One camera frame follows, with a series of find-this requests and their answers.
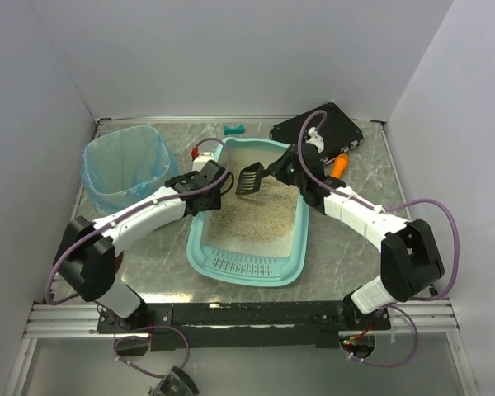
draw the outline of table surface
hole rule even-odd
[[[248,120],[243,137],[267,138],[278,121]],[[367,200],[385,208],[403,202],[397,177],[379,123],[355,121],[365,139],[351,152],[351,160],[342,180]],[[151,125],[174,152],[181,172],[191,170],[191,148],[199,140],[224,137],[224,125],[239,123],[103,121],[100,134],[133,125]],[[214,151],[214,143],[201,149]],[[77,215],[95,219],[100,215],[92,208],[86,192],[82,193]],[[397,215],[407,217],[405,211]],[[125,251],[118,276],[149,303],[184,302],[280,302],[340,300],[349,292],[374,279],[380,273],[380,254],[363,237],[334,219],[310,210],[309,235],[304,270],[290,285],[262,288],[233,285],[196,272],[187,260],[186,244],[192,217],[161,227],[137,241]],[[57,297],[70,292],[59,280]]]

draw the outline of litter box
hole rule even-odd
[[[288,148],[288,144],[269,139],[225,138],[224,142],[233,158],[237,158],[235,154],[251,152],[247,160],[260,161],[264,166],[278,159]],[[220,157],[222,149],[221,145],[216,149],[214,158],[225,163],[225,153]],[[267,242],[246,243],[232,239],[224,244],[214,240],[210,238],[209,223],[211,216],[219,211],[199,213],[192,220],[187,244],[192,267],[202,275],[239,285],[276,287],[293,282],[304,267],[309,222],[309,207],[296,190],[295,223],[286,235]],[[228,194],[234,194],[234,188]]]

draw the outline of trash bin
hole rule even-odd
[[[93,207],[104,216],[150,196],[178,174],[172,152],[148,125],[117,130],[82,151],[82,183]]]

